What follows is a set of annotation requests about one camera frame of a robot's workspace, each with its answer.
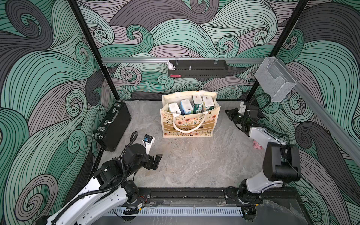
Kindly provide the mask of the elephant print tissue pack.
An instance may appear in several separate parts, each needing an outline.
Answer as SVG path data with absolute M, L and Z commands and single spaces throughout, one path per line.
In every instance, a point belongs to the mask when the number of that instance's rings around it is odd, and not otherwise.
M 203 96 L 203 111 L 209 111 L 215 108 L 214 101 L 211 96 Z

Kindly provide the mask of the green tissue pack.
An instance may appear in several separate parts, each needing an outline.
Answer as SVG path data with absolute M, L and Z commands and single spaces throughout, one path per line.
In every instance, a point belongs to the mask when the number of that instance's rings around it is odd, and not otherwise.
M 200 95 L 193 95 L 192 96 L 192 103 L 193 103 L 193 113 L 201 113 L 203 108 L 203 100 Z

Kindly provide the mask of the floral canvas tote bag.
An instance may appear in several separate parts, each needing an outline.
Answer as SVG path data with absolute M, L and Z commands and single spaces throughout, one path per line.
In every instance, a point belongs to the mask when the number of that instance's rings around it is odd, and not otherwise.
M 214 102 L 214 108 L 194 114 L 178 114 L 169 111 L 171 103 L 181 105 L 184 99 L 191 100 L 193 95 L 209 96 Z M 164 138 L 183 137 L 213 137 L 221 106 L 217 102 L 217 93 L 209 91 L 182 91 L 162 96 L 160 119 Z

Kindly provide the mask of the blue dog tissue pack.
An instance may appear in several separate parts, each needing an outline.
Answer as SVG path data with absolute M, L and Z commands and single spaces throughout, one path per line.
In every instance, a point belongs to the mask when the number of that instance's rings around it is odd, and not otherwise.
M 193 107 L 189 99 L 183 99 L 181 100 L 181 114 L 187 115 L 187 114 L 193 114 Z

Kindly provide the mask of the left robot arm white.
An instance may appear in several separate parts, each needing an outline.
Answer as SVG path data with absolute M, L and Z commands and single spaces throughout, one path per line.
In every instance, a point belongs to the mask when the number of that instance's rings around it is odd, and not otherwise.
M 125 203 L 135 203 L 139 188 L 129 177 L 139 169 L 157 170 L 162 155 L 149 155 L 154 139 L 132 144 L 122 156 L 105 162 L 88 184 L 66 206 L 38 225 L 90 225 L 105 213 Z

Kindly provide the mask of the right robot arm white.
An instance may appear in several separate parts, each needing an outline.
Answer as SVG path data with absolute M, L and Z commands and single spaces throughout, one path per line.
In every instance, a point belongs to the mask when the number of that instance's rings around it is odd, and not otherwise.
M 252 121 L 252 118 L 240 113 L 240 109 L 225 110 L 230 121 L 265 150 L 262 171 L 252 178 L 241 182 L 238 197 L 243 202 L 250 202 L 255 197 L 271 188 L 282 188 L 284 184 L 301 179 L 299 149 L 287 144 L 265 128 Z

